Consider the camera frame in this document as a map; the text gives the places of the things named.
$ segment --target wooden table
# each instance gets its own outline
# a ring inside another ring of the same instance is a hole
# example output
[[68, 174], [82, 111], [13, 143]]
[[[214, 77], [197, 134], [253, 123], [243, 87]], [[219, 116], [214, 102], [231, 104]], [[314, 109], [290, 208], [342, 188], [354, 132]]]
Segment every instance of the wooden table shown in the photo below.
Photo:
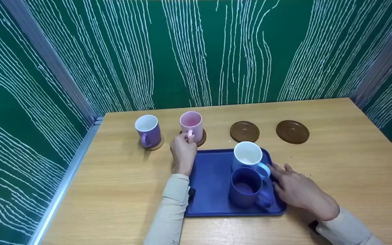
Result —
[[[42, 244], [141, 244], [170, 175], [168, 142], [189, 109], [108, 113], [76, 173]], [[233, 148], [230, 126], [240, 120], [260, 128], [256, 142], [274, 162], [289, 163], [312, 178], [386, 244], [392, 244], [392, 144], [349, 99], [241, 104], [196, 109], [207, 141], [200, 149]], [[138, 146], [134, 121], [158, 117], [163, 147]], [[275, 128], [293, 119], [309, 140], [282, 141]], [[280, 217], [187, 218], [181, 244], [321, 244], [295, 208]]]

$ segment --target coaster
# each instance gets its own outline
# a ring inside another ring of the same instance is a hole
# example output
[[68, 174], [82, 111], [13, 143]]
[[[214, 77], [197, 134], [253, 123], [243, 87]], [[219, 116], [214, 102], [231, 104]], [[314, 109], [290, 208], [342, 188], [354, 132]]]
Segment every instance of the coaster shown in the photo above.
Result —
[[309, 130], [298, 121], [281, 121], [276, 127], [276, 133], [284, 141], [291, 144], [305, 143], [309, 138]]
[[230, 129], [231, 137], [234, 141], [255, 142], [260, 137], [260, 129], [250, 121], [237, 121]]
[[161, 141], [159, 144], [157, 144], [156, 146], [148, 147], [148, 148], [143, 147], [143, 149], [145, 149], [147, 151], [154, 151], [156, 149], [160, 149], [160, 147], [162, 147], [163, 144], [164, 144], [164, 136], [161, 135]]
[[196, 143], [197, 147], [202, 146], [205, 143], [206, 140], [207, 140], [207, 132], [205, 132], [205, 129], [204, 129], [203, 130], [202, 139], [198, 143]]

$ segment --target hand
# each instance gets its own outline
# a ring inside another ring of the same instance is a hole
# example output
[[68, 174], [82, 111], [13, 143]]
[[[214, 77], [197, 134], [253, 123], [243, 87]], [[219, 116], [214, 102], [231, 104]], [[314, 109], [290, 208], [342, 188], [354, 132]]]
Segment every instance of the hand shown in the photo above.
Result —
[[185, 139], [186, 137], [187, 133], [181, 133], [170, 142], [170, 151], [173, 155], [173, 174], [190, 176], [192, 172], [197, 144], [195, 143], [194, 135], [190, 136], [188, 141]]
[[285, 164], [285, 170], [273, 163], [271, 174], [279, 183], [273, 186], [279, 197], [289, 205], [304, 208], [323, 221], [333, 220], [340, 213], [338, 203], [303, 174], [296, 173]]

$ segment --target plastic tray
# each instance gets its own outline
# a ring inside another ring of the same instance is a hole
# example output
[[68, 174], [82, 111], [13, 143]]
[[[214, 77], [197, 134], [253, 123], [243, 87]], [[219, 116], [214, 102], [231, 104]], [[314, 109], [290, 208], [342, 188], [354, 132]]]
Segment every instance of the plastic tray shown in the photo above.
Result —
[[[273, 190], [271, 181], [264, 182], [275, 202], [267, 209], [257, 205], [252, 208], [238, 208], [229, 202], [229, 186], [232, 174], [234, 149], [198, 150], [190, 186], [196, 190], [193, 200], [189, 201], [185, 217], [213, 216], [267, 216], [281, 215], [287, 205]], [[269, 152], [263, 151], [262, 163], [272, 164]]]

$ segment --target beige sleeve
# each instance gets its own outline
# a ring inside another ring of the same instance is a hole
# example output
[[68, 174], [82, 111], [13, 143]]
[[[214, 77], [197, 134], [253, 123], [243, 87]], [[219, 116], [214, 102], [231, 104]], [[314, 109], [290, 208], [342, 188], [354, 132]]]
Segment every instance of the beige sleeve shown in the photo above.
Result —
[[163, 191], [160, 206], [155, 214], [145, 245], [178, 245], [182, 220], [189, 200], [189, 178], [172, 174]]
[[355, 216], [340, 207], [330, 221], [319, 221], [316, 230], [333, 245], [383, 245]]

